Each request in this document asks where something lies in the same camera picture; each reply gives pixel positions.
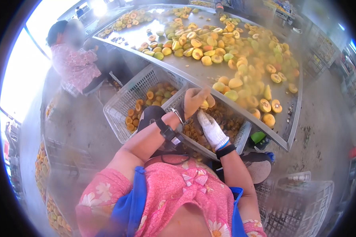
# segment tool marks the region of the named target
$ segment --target person in background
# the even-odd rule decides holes
[[[52,65],[64,83],[86,94],[107,78],[108,53],[105,46],[93,45],[91,40],[80,48],[75,39],[69,39],[72,29],[67,23],[58,21],[49,30],[47,43],[52,51]]]
[[[84,14],[83,9],[77,7],[77,17],[80,18]]]

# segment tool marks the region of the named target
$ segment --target gloved hand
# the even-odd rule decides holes
[[[197,117],[211,147],[215,151],[223,148],[228,143],[229,137],[223,133],[215,119],[202,110],[198,111]]]

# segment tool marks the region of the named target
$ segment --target hand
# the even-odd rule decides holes
[[[228,143],[229,137],[223,133],[215,119],[202,110],[198,111],[197,117],[211,147],[214,148],[215,151],[223,148]]]
[[[186,91],[185,100],[183,102],[183,111],[185,112],[185,120],[189,119],[207,100],[209,108],[215,105],[215,100],[211,95],[211,88],[190,88]]]

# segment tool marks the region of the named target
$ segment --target pink floral shirt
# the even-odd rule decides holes
[[[72,84],[79,92],[90,84],[101,72],[93,63],[98,58],[93,50],[72,50],[66,44],[51,47],[52,64],[64,83]]]
[[[170,163],[185,158],[164,156]],[[136,237],[159,234],[185,203],[195,204],[202,210],[212,236],[232,235],[233,194],[208,166],[190,159],[180,165],[154,163],[145,170],[147,200]],[[95,236],[106,224],[117,200],[132,188],[129,180],[114,169],[97,173],[76,206],[81,235]],[[261,222],[243,220],[243,224],[248,236],[266,237]]]

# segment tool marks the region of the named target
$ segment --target black wristband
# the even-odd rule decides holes
[[[225,148],[215,152],[216,153],[216,157],[217,157],[218,160],[220,160],[221,157],[229,154],[233,150],[236,150],[235,145],[231,144],[229,146],[226,146]]]

